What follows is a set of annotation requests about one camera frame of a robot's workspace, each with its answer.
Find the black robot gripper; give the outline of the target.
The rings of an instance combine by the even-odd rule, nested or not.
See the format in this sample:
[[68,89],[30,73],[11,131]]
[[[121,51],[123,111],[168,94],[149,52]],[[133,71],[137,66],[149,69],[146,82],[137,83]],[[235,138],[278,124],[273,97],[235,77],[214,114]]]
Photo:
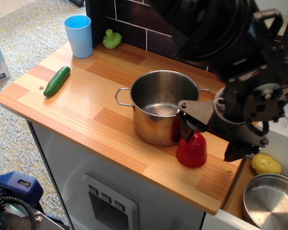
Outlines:
[[263,131],[260,131],[251,122],[234,122],[225,118],[223,95],[224,88],[210,101],[181,100],[178,103],[181,138],[188,143],[195,131],[209,132],[228,141],[224,161],[236,161],[252,153],[259,153],[261,148],[269,144],[266,137],[268,123],[265,122]]

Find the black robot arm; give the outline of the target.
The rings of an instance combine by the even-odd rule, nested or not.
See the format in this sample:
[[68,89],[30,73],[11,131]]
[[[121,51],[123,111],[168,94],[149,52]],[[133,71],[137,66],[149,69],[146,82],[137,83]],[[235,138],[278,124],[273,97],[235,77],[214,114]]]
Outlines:
[[210,66],[225,86],[208,102],[182,100],[181,136],[209,132],[228,142],[225,161],[268,145],[269,122],[284,117],[288,63],[275,41],[279,10],[260,11],[253,0],[150,0],[172,27],[176,57]]

